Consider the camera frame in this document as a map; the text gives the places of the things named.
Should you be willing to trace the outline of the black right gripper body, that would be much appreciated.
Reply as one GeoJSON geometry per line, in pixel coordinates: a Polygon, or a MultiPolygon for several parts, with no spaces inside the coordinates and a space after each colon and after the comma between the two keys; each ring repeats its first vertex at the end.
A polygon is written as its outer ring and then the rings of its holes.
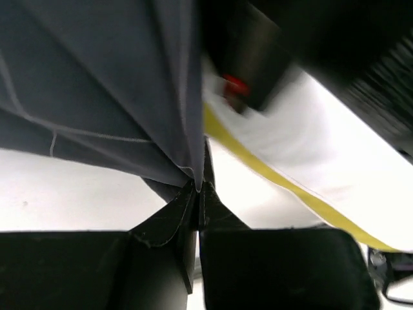
{"type": "Polygon", "coordinates": [[[305,71],[412,154],[411,1],[202,1],[203,43],[237,112],[305,71]]]}

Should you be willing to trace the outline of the dark grey checked pillowcase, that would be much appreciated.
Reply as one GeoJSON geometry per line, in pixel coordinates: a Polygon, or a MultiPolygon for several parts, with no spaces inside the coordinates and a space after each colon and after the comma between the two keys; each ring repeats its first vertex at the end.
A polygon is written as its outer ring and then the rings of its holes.
{"type": "Polygon", "coordinates": [[[1,146],[127,172],[166,201],[214,173],[197,1],[2,1],[1,146]]]}

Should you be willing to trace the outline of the white pillow with yellow piping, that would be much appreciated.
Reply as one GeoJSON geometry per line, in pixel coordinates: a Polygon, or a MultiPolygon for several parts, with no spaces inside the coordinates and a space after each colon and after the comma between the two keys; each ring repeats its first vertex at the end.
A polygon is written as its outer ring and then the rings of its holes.
{"type": "Polygon", "coordinates": [[[264,113],[235,113],[203,60],[206,133],[322,220],[382,251],[412,250],[412,164],[306,73],[264,113]]]}

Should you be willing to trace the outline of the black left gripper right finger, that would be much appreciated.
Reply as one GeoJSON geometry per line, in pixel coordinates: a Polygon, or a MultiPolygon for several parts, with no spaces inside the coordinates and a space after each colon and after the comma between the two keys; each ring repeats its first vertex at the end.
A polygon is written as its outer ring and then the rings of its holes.
{"type": "Polygon", "coordinates": [[[199,196],[207,309],[379,308],[359,245],[334,228],[251,229],[213,185],[199,196]]]}

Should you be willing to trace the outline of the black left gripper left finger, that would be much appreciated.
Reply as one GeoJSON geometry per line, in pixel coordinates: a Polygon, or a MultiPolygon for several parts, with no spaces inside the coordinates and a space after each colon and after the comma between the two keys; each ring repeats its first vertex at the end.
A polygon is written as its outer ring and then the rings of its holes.
{"type": "Polygon", "coordinates": [[[185,309],[193,287],[196,190],[129,231],[1,234],[2,309],[185,309]]]}

